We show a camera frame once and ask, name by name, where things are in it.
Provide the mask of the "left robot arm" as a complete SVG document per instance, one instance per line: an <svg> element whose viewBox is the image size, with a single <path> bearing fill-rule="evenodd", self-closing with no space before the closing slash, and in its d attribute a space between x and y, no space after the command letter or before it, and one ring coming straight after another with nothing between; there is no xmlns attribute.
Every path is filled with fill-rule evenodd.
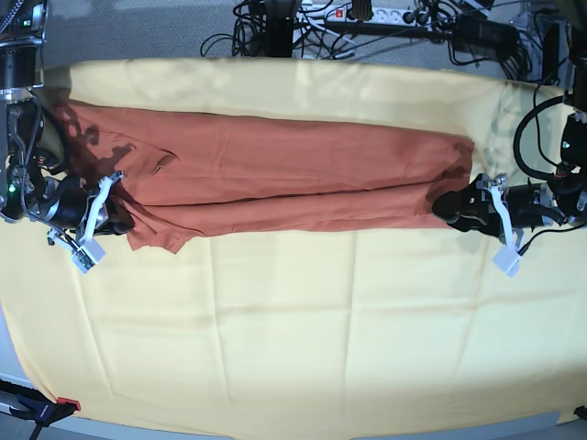
<svg viewBox="0 0 587 440"><path fill-rule="evenodd" d="M530 179L509 187L506 176L478 175L467 187L446 192L432 203L432 213L460 232L478 231L506 240L509 232L552 224L586 226L586 3L558 1L568 22L568 74L564 93L538 104L517 126L513 154L518 168ZM559 144L560 160L553 172L531 168L523 159L521 140L530 122L556 105L572 108Z"/></svg>

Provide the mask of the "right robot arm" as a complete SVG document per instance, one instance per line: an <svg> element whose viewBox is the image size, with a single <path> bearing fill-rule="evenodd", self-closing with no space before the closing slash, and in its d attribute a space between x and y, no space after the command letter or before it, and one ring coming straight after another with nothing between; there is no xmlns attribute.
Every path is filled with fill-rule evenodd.
<svg viewBox="0 0 587 440"><path fill-rule="evenodd" d="M44 85L43 46L49 4L1 4L1 216L39 221L68 239L123 235L134 225L110 196L112 174L94 186L67 174L71 148L38 92Z"/></svg>

